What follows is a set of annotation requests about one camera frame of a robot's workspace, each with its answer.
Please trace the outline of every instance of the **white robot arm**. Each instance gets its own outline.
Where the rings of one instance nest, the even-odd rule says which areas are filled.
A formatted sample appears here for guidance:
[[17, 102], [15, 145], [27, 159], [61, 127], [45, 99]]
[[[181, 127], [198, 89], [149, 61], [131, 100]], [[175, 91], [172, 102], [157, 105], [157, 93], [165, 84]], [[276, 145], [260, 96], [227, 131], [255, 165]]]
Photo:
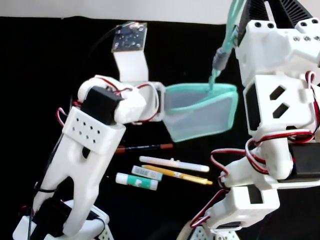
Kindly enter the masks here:
[[[235, 49], [252, 138], [244, 150], [211, 153], [222, 169], [223, 189], [190, 223], [216, 236], [250, 227], [278, 209], [279, 189], [320, 186], [320, 21], [295, 0], [270, 0], [269, 20], [264, 2], [246, 2]], [[224, 167], [214, 159], [219, 153], [245, 157]], [[224, 199], [214, 204], [221, 194]]]
[[[125, 133], [124, 124], [161, 121], [164, 114], [165, 87], [148, 81], [146, 33], [147, 25], [137, 22], [116, 32], [112, 51], [120, 81], [96, 75], [79, 88], [77, 105], [70, 109], [36, 186], [32, 214], [21, 219], [15, 240], [113, 239], [109, 217], [94, 206], [100, 181]], [[54, 193], [67, 177], [74, 183], [73, 200], [64, 203]]]

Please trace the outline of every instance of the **white plastic part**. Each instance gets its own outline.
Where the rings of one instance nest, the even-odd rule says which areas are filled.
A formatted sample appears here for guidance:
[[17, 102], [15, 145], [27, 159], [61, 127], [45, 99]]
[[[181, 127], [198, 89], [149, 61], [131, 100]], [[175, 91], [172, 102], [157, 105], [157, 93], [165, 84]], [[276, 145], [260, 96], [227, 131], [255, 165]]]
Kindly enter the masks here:
[[110, 82], [114, 86], [116, 86], [118, 89], [124, 89], [129, 88], [131, 85], [123, 84], [119, 82], [118, 80], [110, 77], [110, 76], [102, 76], [102, 75], [95, 75], [94, 77], [90, 78], [89, 80], [85, 81], [81, 84], [79, 90], [78, 90], [78, 101], [80, 103], [83, 103], [84, 100], [87, 98], [88, 92], [92, 87], [101, 87], [101, 88], [112, 88], [110, 84], [107, 83]]
[[214, 235], [207, 233], [203, 226], [197, 226], [189, 240], [214, 240]]
[[[69, 207], [73, 207], [74, 201], [70, 200], [65, 202], [66, 205]], [[45, 236], [44, 240], [92, 240], [96, 236], [99, 235], [100, 240], [114, 240], [110, 229], [108, 227], [109, 223], [109, 216], [101, 211], [96, 206], [91, 208], [91, 211], [98, 215], [98, 217], [105, 223], [103, 224], [101, 220], [94, 219], [94, 220], [86, 220], [80, 229], [80, 231], [73, 236], [66, 236], [63, 235], [61, 237], [53, 237], [50, 234]], [[14, 240], [26, 240], [28, 235], [28, 225], [29, 225], [29, 217], [23, 216], [16, 227], [15, 231], [13, 232], [13, 239]], [[34, 222], [31, 223], [31, 233], [36, 228], [36, 224]]]
[[[148, 119], [156, 112], [156, 98], [159, 98], [159, 109], [158, 113], [150, 120], [150, 122], [160, 122], [163, 120], [165, 116], [165, 92], [166, 87], [158, 81], [148, 82], [149, 84], [153, 85], [156, 92], [154, 92], [153, 88], [151, 87], [142, 87], [139, 89], [139, 93], [144, 97], [146, 102], [146, 107], [143, 110], [140, 121]], [[141, 84], [145, 84], [145, 82], [139, 83], [132, 83], [134, 86], [138, 86]]]
[[148, 28], [145, 29], [143, 49], [114, 51], [113, 56], [119, 70], [120, 82], [148, 82], [149, 70], [144, 53]]
[[[246, 186], [232, 187], [225, 198], [206, 211], [210, 218], [207, 226], [216, 233], [222, 231], [238, 231], [261, 221], [267, 214], [278, 209], [280, 201], [276, 189], [261, 191], [263, 203], [252, 204]], [[240, 222], [239, 227], [218, 227], [224, 224]]]
[[278, 182], [270, 175], [256, 172], [246, 157], [231, 162], [225, 168], [229, 172], [229, 175], [222, 177], [221, 181], [227, 188], [254, 184], [259, 190], [263, 191], [270, 189], [303, 189], [320, 186], [320, 179], [313, 181]]
[[240, 240], [235, 231], [219, 231], [214, 234], [213, 240]]
[[255, 75], [284, 72], [297, 77], [307, 71], [315, 71], [320, 76], [320, 24], [310, 18], [298, 22], [296, 29], [278, 29], [275, 22], [252, 20], [246, 26], [246, 33], [238, 48], [241, 80], [247, 86]]
[[146, 100], [139, 93], [136, 87], [132, 87], [132, 90], [123, 91], [121, 97], [124, 100], [120, 101], [115, 112], [114, 120], [116, 123], [128, 124], [137, 122], [141, 119], [141, 114], [146, 109]]
[[[63, 137], [41, 185], [42, 189], [54, 190], [67, 177], [73, 179], [74, 206], [63, 228], [65, 235], [73, 236], [83, 226], [125, 130], [121, 124], [104, 125], [76, 107], [71, 108], [62, 129]], [[83, 147], [90, 150], [86, 159]], [[39, 192], [34, 198], [34, 211], [52, 195]]]
[[[257, 130], [251, 130], [250, 114], [254, 109], [249, 108], [244, 101], [248, 132], [256, 140], [263, 135], [285, 131], [287, 127], [294, 126], [297, 129], [309, 129], [313, 132], [316, 128], [316, 115], [313, 107], [314, 99], [312, 91], [305, 91], [308, 87], [306, 80], [296, 79], [284, 74], [256, 75], [245, 87], [246, 95], [254, 85], [260, 124]], [[280, 95], [273, 97], [273, 93], [281, 90]], [[284, 106], [287, 110], [282, 115], [275, 115], [276, 111]], [[266, 166], [271, 176], [278, 180], [286, 179], [293, 169], [293, 161], [286, 138], [268, 140], [261, 145], [260, 156], [266, 160]]]
[[187, 170], [204, 172], [204, 173], [207, 173], [210, 170], [210, 168], [205, 165], [194, 164], [189, 162], [181, 162], [179, 160], [174, 160], [173, 158], [171, 158], [170, 160], [167, 160], [167, 159], [162, 159], [157, 157], [140, 156], [139, 160], [142, 163], [155, 164], [155, 165], [167, 166], [167, 167], [178, 168], [178, 169], [187, 169]]
[[140, 166], [133, 166], [131, 173], [137, 176], [145, 177], [148, 179], [154, 179], [161, 181], [163, 174], [161, 172], [146, 169]]

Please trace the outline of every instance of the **black background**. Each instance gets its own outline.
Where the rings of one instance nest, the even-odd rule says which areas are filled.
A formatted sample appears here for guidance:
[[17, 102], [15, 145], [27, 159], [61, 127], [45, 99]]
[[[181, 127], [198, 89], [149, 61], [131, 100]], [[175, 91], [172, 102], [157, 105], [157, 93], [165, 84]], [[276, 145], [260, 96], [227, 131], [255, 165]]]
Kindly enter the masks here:
[[[83, 65], [90, 46], [106, 31], [124, 21], [0, 18], [0, 67], [2, 80], [2, 192], [5, 205], [3, 239], [11, 239], [21, 206], [30, 203], [32, 187], [41, 177], [46, 160], [61, 128], [55, 118], [58, 107], [69, 106], [70, 92], [95, 74], [118, 78], [111, 50], [112, 38], [100, 46]], [[165, 86], [177, 83], [205, 83], [215, 50], [222, 44], [223, 25], [149, 22], [145, 56], [149, 80]], [[218, 185], [164, 177], [157, 191], [115, 184], [117, 172], [130, 173], [138, 156], [174, 157], [181, 161], [210, 165], [209, 153], [216, 148], [243, 148], [249, 138], [246, 125], [238, 62], [232, 55], [217, 80], [238, 86], [239, 104], [233, 129], [223, 134], [176, 144], [174, 149], [116, 155], [100, 184], [95, 203], [110, 216], [116, 240], [174, 240], [190, 220], [217, 192]], [[160, 123], [127, 126], [126, 146], [162, 144], [170, 136]], [[224, 164], [233, 156], [220, 159]], [[213, 167], [201, 177], [214, 180]], [[59, 194], [72, 196], [70, 184]], [[281, 207], [256, 225], [239, 231], [244, 240], [319, 239], [320, 189], [281, 190]]]

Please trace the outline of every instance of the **mounting holes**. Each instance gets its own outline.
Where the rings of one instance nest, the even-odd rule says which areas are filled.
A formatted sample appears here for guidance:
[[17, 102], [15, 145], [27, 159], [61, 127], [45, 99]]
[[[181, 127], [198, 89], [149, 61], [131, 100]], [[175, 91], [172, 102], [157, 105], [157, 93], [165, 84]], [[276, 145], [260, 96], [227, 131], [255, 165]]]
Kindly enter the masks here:
[[282, 104], [272, 113], [273, 118], [274, 118], [274, 119], [279, 119], [279, 118], [281, 118], [281, 116], [282, 116], [283, 114], [285, 114], [285, 112], [286, 112], [288, 109], [289, 109], [289, 107], [288, 107], [286, 104], [282, 103]]
[[297, 130], [296, 126], [287, 126], [285, 130]]
[[271, 94], [270, 94], [270, 100], [277, 100], [286, 89], [284, 89], [282, 86], [278, 86]]
[[86, 147], [82, 148], [82, 156], [87, 159], [87, 157], [89, 156], [90, 150]]

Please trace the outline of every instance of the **wire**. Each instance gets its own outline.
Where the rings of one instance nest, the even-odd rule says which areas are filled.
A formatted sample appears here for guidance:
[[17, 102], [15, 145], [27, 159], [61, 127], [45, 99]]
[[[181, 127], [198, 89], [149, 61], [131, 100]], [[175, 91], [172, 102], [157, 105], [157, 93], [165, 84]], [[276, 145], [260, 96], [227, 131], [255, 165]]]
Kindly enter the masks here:
[[132, 88], [131, 87], [125, 87], [124, 89], [114, 91], [114, 94], [121, 95], [121, 93], [124, 92], [124, 91], [132, 91]]
[[220, 189], [214, 196], [213, 198], [211, 198], [211, 200], [204, 206], [203, 209], [201, 209], [195, 216], [194, 218], [191, 220], [190, 222], [190, 227], [192, 229], [198, 227], [199, 225], [201, 225], [202, 223], [204, 223], [206, 220], [208, 220], [210, 218], [210, 216], [205, 216], [205, 217], [201, 217], [203, 214], [205, 214], [206, 210], [213, 205], [213, 203], [217, 200], [217, 198], [221, 195], [221, 194], [226, 194], [228, 191], [225, 189]]
[[142, 85], [137, 86], [138, 89], [142, 89], [145, 87], [151, 87], [153, 90], [153, 95], [155, 96], [155, 112], [147, 119], [138, 121], [138, 123], [149, 122], [151, 119], [153, 119], [157, 115], [159, 107], [160, 107], [160, 100], [159, 100], [158, 92], [157, 92], [155, 85], [151, 82], [148, 82], [148, 83], [144, 83]]
[[72, 101], [72, 105], [80, 108], [82, 104], [79, 101]]
[[104, 77], [97, 77], [97, 79], [101, 79], [101, 80], [105, 81], [109, 85], [109, 87], [113, 88], [113, 91], [119, 91], [117, 86], [115, 84], [113, 84], [111, 81], [109, 81], [108, 79], [106, 79]]
[[66, 112], [63, 110], [62, 107], [59, 107], [56, 112], [55, 112], [55, 116], [56, 116], [56, 119], [58, 120], [58, 123], [64, 127], [65, 126], [65, 123], [62, 121], [61, 117], [60, 117], [60, 113], [62, 113], [64, 116], [68, 116], [68, 114], [66, 114]]
[[313, 108], [315, 114], [315, 129], [311, 134], [307, 134], [304, 137], [296, 138], [290, 137], [289, 140], [296, 144], [304, 144], [312, 141], [316, 135], [316, 133], [320, 129], [320, 107], [318, 104], [318, 100], [316, 97], [315, 89], [312, 87], [313, 81], [316, 79], [316, 73], [314, 71], [307, 71], [305, 73], [305, 81], [307, 82], [307, 88], [312, 90], [313, 93]]
[[[222, 177], [226, 177], [229, 174], [229, 172], [224, 165], [222, 165], [221, 163], [215, 160], [214, 154], [238, 154], [238, 155], [245, 156], [246, 151], [244, 149], [238, 149], [238, 148], [221, 148], [221, 149], [215, 149], [211, 152], [210, 154], [211, 162], [225, 173], [224, 175], [221, 175], [218, 177], [218, 179], [221, 179]], [[253, 153], [251, 153], [251, 155], [258, 163], [266, 164], [266, 161], [264, 159], [260, 158], [259, 156]]]

